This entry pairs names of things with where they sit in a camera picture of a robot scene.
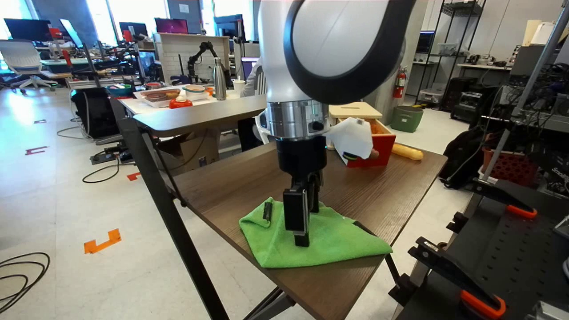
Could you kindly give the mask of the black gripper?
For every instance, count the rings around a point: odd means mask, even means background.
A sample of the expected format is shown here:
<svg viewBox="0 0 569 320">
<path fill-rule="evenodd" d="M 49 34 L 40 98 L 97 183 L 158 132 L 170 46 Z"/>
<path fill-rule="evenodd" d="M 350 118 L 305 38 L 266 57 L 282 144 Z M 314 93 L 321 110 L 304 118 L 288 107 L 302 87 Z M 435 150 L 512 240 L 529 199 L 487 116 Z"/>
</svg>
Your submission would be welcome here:
<svg viewBox="0 0 569 320">
<path fill-rule="evenodd" d="M 295 237 L 297 247 L 307 247 L 307 201 L 309 212 L 318 214 L 320 178 L 327 164 L 325 139 L 321 135 L 307 141 L 282 139 L 277 142 L 277 158 L 279 169 L 291 178 L 282 194 L 284 230 Z"/>
</svg>

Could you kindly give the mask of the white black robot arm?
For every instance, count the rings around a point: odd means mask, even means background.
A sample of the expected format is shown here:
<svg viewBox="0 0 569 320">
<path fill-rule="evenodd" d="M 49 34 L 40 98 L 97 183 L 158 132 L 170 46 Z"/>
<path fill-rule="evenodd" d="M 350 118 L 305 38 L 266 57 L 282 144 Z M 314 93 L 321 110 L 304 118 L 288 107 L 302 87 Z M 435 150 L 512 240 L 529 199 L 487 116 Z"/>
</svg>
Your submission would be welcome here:
<svg viewBox="0 0 569 320">
<path fill-rule="evenodd" d="M 327 164 L 329 109 L 366 98 L 396 68 L 417 0 L 261 0 L 259 50 L 266 80 L 261 114 L 275 141 L 284 230 L 309 244 Z"/>
</svg>

